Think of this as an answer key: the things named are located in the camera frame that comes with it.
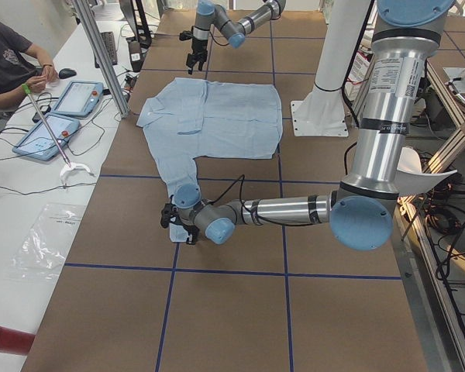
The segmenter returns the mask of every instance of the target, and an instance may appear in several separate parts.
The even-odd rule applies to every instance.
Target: white table
[[[117,43],[121,26],[125,22],[99,22],[100,31],[113,31]],[[124,27],[123,36],[128,36],[129,27]],[[115,73],[121,74],[124,67],[130,68],[129,53],[126,41],[121,38],[118,49],[119,64],[114,66]],[[55,84],[49,84],[47,91],[58,97],[71,80],[104,81],[99,69],[95,69],[93,53],[82,26],[76,28],[54,59],[56,69],[73,68],[77,76]],[[31,107],[17,112],[7,126],[29,129],[33,126],[31,118],[34,111]],[[84,125],[91,116],[82,120]],[[120,116],[113,102],[97,117],[95,122],[105,129],[101,142],[85,155],[74,157],[67,150],[67,155],[74,162],[87,164],[96,177],[86,172],[76,172],[67,179],[68,184],[80,182],[93,183],[98,180],[100,168],[109,151],[114,138]],[[3,133],[1,138],[17,143],[23,136]],[[70,146],[76,152],[89,148],[101,134],[101,130],[92,124],[83,128],[71,139]],[[0,158],[13,157],[11,146],[0,140]],[[29,160],[25,157],[0,161],[0,185],[22,192],[37,191],[60,185],[59,173],[64,166],[60,156],[47,163]],[[9,279],[7,270],[11,267],[11,259],[22,245],[30,227],[47,203],[64,203],[69,205],[86,205],[95,186],[59,189],[39,195],[22,196],[0,189],[0,326],[36,333],[47,308],[55,283],[35,283],[13,281]],[[21,369],[24,356],[0,353],[0,371],[17,372]]]

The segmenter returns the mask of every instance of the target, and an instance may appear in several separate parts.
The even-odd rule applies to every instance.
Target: t-shirt
[[[0,94],[36,75],[36,68],[20,54],[31,44],[27,38],[0,22]]]

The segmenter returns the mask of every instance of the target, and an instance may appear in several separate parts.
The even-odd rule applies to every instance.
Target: black computer mouse
[[[59,71],[59,79],[67,79],[76,76],[78,73],[72,68],[63,68]]]

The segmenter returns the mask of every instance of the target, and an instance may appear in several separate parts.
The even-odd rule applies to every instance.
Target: red tube
[[[0,326],[0,353],[28,355],[35,335]]]

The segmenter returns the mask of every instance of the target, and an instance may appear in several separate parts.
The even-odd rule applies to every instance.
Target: tablet
[[[52,112],[75,118],[85,118],[93,111],[102,96],[102,83],[71,81],[53,105]]]
[[[49,112],[45,119],[50,124],[53,134],[61,141],[61,146],[71,139],[79,128],[80,122],[75,118]],[[12,148],[14,153],[38,160],[49,160],[59,153],[48,129],[40,120],[31,130]]]

